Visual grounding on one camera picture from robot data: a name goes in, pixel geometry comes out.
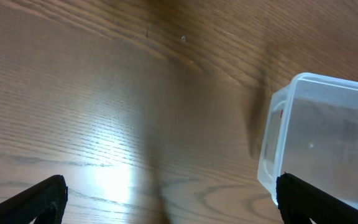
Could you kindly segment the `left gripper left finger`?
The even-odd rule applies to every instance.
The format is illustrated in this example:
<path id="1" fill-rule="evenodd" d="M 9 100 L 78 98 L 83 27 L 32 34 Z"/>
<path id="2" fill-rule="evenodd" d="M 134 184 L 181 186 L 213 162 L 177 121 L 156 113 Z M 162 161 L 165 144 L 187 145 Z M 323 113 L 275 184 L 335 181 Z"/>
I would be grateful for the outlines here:
<path id="1" fill-rule="evenodd" d="M 61 224 L 68 201 L 62 175 L 53 175 L 0 203 L 0 224 Z"/>

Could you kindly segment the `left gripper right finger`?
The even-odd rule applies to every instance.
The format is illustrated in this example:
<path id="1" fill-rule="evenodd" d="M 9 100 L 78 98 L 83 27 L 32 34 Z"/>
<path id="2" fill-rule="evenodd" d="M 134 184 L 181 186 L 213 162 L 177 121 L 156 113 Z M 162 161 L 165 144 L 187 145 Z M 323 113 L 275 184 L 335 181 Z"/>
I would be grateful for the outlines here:
<path id="1" fill-rule="evenodd" d="M 277 178 L 276 195 L 284 224 L 358 224 L 358 209 L 292 174 Z"/>

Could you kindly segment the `clear plastic storage container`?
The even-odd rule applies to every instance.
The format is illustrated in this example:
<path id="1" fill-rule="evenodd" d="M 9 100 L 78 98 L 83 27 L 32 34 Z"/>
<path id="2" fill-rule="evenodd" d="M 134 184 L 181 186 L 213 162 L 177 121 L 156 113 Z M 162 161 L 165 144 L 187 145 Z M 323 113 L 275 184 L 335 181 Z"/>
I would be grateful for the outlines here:
<path id="1" fill-rule="evenodd" d="M 272 95 L 257 178 L 290 173 L 358 209 L 358 82 L 301 73 Z"/>

